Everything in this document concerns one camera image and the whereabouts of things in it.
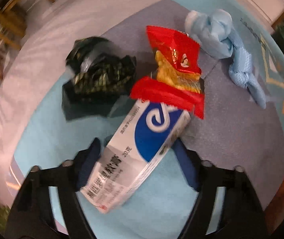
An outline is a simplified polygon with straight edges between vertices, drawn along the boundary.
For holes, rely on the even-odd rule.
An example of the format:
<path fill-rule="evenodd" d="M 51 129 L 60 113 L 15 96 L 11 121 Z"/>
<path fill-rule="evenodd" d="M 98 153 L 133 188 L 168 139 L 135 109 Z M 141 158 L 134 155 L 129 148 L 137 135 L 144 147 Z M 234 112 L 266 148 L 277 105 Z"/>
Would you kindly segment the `white blue medicine box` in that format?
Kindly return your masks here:
<path fill-rule="evenodd" d="M 152 173 L 190 119 L 188 111 L 137 100 L 81 193 L 103 214 L 122 205 Z"/>

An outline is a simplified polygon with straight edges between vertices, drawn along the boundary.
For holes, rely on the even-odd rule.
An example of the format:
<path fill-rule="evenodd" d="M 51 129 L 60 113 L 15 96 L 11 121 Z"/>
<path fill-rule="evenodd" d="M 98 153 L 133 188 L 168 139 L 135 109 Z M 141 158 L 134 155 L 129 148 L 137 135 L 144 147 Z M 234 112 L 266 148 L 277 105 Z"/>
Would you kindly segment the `red yellow snack wrapper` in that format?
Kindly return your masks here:
<path fill-rule="evenodd" d="M 165 27 L 148 25 L 146 34 L 158 67 L 133 85 L 130 97 L 174 106 L 203 119 L 200 45 L 187 34 Z"/>

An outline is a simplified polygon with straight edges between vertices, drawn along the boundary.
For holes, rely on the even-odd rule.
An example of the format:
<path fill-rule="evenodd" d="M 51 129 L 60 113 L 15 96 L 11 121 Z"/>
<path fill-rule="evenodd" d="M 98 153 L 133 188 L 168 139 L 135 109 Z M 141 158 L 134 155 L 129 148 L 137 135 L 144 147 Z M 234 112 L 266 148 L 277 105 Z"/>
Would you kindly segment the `crumpled black green wrapper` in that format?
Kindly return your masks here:
<path fill-rule="evenodd" d="M 110 40 L 92 36 L 74 42 L 66 67 L 74 76 L 62 86 L 62 110 L 67 121 L 107 117 L 136 79 L 137 59 Z"/>

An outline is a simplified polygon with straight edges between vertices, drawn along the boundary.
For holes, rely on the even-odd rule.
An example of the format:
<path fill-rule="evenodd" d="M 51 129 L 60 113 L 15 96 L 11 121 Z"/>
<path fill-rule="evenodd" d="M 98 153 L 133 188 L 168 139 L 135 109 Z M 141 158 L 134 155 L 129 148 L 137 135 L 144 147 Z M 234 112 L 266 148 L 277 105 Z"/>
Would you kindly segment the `light blue knotted cloth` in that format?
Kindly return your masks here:
<path fill-rule="evenodd" d="M 229 77 L 238 87 L 248 90 L 262 109 L 266 108 L 266 95 L 253 73 L 253 59 L 233 26 L 232 16 L 217 9 L 210 15 L 190 11 L 185 19 L 185 32 L 215 59 L 232 58 Z"/>

